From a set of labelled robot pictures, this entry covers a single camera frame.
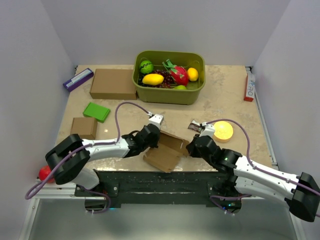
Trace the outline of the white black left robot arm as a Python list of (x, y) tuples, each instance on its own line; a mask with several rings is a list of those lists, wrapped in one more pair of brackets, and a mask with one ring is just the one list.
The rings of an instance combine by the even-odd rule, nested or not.
[(149, 123), (136, 134), (122, 135), (117, 143), (110, 140), (81, 139), (71, 134), (46, 156), (46, 162), (58, 185), (74, 183), (84, 187), (92, 196), (99, 196), (104, 184), (94, 170), (85, 168), (88, 162), (107, 158), (129, 158), (140, 155), (147, 148), (156, 148), (160, 139), (159, 124)]

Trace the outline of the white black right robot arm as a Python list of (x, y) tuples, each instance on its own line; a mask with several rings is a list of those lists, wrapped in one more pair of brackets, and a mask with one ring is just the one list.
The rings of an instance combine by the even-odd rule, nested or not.
[(202, 158), (228, 175), (229, 180), (222, 185), (227, 196), (239, 193), (271, 200), (306, 222), (314, 222), (318, 216), (320, 188), (310, 174), (295, 175), (264, 166), (239, 152), (220, 148), (207, 135), (195, 135), (186, 149), (190, 157)]

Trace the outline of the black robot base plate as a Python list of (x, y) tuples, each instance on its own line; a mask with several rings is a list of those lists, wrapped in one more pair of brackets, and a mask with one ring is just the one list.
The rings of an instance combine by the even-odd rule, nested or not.
[(85, 197), (87, 210), (100, 210), (104, 199), (94, 199), (98, 193), (111, 199), (112, 208), (123, 204), (205, 205), (236, 213), (241, 209), (241, 196), (231, 184), (235, 179), (217, 171), (96, 171), (99, 178), (92, 192), (80, 186), (76, 197)]

